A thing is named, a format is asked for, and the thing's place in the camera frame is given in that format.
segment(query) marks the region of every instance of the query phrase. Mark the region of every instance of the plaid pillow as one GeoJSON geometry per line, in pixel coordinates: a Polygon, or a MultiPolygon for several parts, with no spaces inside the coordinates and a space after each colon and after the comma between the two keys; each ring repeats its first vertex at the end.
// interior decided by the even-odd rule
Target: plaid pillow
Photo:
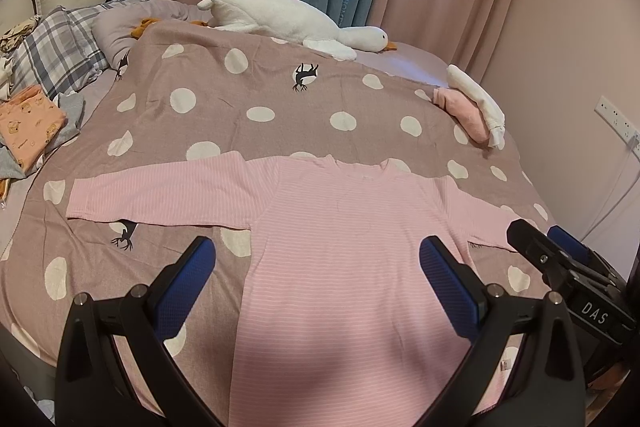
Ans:
{"type": "Polygon", "coordinates": [[[91,26],[94,24],[94,19],[99,13],[105,10],[127,6],[129,4],[135,4],[142,1],[149,0],[113,0],[96,6],[78,8],[75,10],[68,10],[66,12],[74,25],[76,40],[78,41],[80,48],[83,50],[84,56],[95,63],[100,71],[107,70],[109,68],[109,62],[104,56],[104,53],[98,47],[98,43],[94,39],[94,34],[91,32],[91,26]]]}
{"type": "Polygon", "coordinates": [[[113,0],[76,10],[55,8],[14,51],[11,92],[37,82],[53,98],[93,82],[109,68],[91,33],[94,18],[104,10],[141,1],[147,0],[113,0]]]}

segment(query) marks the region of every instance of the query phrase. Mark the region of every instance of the pink wall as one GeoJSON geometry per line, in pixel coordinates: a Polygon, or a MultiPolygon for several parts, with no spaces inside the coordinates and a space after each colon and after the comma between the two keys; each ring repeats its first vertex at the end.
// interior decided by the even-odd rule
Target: pink wall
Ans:
{"type": "MultiPolygon", "coordinates": [[[[525,172],[577,237],[640,169],[593,110],[604,94],[640,127],[638,50],[640,0],[512,0],[482,81],[505,112],[525,172]]],[[[639,239],[636,186],[586,243],[626,276],[639,239]]]]}

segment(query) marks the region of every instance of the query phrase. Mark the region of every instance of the white towel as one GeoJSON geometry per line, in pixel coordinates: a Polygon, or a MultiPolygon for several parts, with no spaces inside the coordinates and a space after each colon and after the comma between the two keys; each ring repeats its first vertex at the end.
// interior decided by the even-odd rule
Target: white towel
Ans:
{"type": "Polygon", "coordinates": [[[9,100],[9,79],[14,74],[14,67],[10,58],[0,57],[0,100],[9,100]]]}
{"type": "Polygon", "coordinates": [[[449,87],[466,94],[478,104],[478,109],[484,117],[484,123],[489,129],[489,147],[504,147],[504,113],[482,87],[468,74],[453,64],[447,68],[447,82],[449,87]]]}

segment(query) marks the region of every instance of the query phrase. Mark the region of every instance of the blue gripper pad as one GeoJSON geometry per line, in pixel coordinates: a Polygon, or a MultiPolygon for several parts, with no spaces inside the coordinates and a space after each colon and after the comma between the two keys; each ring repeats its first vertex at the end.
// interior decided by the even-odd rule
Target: blue gripper pad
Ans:
{"type": "Polygon", "coordinates": [[[216,247],[213,241],[202,239],[197,245],[194,245],[194,241],[182,254],[188,256],[185,263],[181,263],[182,258],[178,259],[176,265],[182,264],[181,268],[173,275],[152,310],[154,332],[160,341],[172,339],[178,334],[216,265],[216,247]]]}
{"type": "Polygon", "coordinates": [[[420,267],[458,336],[475,341],[487,311],[481,280],[434,235],[420,244],[420,267]]]}
{"type": "Polygon", "coordinates": [[[574,261],[582,263],[585,266],[589,265],[589,249],[566,230],[561,229],[558,225],[554,225],[546,233],[546,237],[556,243],[558,247],[562,248],[574,261]]]}

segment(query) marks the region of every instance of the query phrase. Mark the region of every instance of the shirt sleeve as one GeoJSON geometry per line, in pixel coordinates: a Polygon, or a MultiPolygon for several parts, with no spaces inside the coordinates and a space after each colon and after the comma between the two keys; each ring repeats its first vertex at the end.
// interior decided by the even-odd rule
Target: shirt sleeve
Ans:
{"type": "Polygon", "coordinates": [[[233,151],[78,179],[66,217],[245,229],[267,209],[277,186],[277,157],[245,161],[233,151]]]}
{"type": "Polygon", "coordinates": [[[507,241],[507,229],[517,216],[460,190],[450,176],[438,179],[436,187],[447,219],[469,242],[515,251],[507,241]]]}

